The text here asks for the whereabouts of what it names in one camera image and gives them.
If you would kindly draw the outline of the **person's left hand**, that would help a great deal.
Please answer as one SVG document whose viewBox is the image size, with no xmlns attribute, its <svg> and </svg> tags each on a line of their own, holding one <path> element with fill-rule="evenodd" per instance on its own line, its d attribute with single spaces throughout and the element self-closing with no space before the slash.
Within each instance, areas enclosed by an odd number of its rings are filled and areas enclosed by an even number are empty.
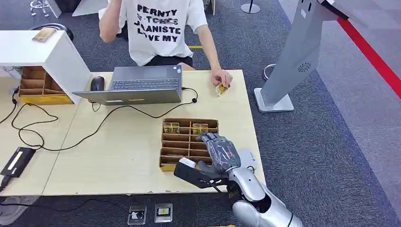
<svg viewBox="0 0 401 227">
<path fill-rule="evenodd" d="M 214 85 L 222 84 L 224 87 L 230 87 L 233 77 L 223 69 L 211 70 L 211 81 Z"/>
</svg>

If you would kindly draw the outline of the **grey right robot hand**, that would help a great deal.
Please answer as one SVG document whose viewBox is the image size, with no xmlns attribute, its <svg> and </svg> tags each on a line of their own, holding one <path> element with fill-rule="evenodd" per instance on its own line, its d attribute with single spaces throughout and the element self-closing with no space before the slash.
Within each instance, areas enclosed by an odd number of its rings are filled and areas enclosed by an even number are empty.
<svg viewBox="0 0 401 227">
<path fill-rule="evenodd" d="M 199 161 L 198 166 L 202 171 L 223 175 L 227 171 L 241 166 L 240 156 L 232 141 L 218 133 L 204 133 L 196 137 L 205 143 L 212 160 L 210 166 L 204 161 Z"/>
</svg>

